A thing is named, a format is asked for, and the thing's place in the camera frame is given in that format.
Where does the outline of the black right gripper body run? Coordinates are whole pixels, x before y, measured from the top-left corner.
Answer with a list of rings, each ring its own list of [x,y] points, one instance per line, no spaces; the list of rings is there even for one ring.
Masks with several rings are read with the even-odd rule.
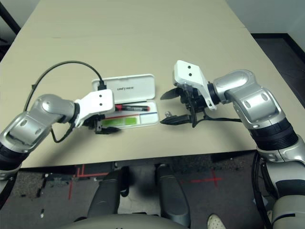
[[[202,95],[196,88],[188,85],[182,87],[182,93],[180,95],[180,101],[185,104],[186,109],[190,112],[190,122],[192,127],[196,127],[198,123],[206,119],[205,108],[207,104]],[[203,118],[197,120],[197,113],[203,112]]]

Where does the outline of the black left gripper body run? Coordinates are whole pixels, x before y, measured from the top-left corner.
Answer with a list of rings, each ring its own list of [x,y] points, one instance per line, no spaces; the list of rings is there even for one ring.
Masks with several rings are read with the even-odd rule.
[[[89,130],[94,130],[96,134],[101,134],[102,133],[102,125],[101,121],[105,118],[105,115],[93,115],[89,118],[87,118],[83,122],[83,126],[88,127]]]

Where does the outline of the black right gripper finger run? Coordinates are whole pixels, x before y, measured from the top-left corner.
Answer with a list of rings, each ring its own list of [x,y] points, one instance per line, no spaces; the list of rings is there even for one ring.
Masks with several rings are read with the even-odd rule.
[[[164,125],[182,125],[192,123],[190,115],[172,115],[160,121]]]
[[[165,92],[162,96],[161,96],[161,100],[169,100],[169,99],[174,99],[178,96],[181,95],[181,93],[183,92],[183,90],[181,88],[173,88],[167,92]]]

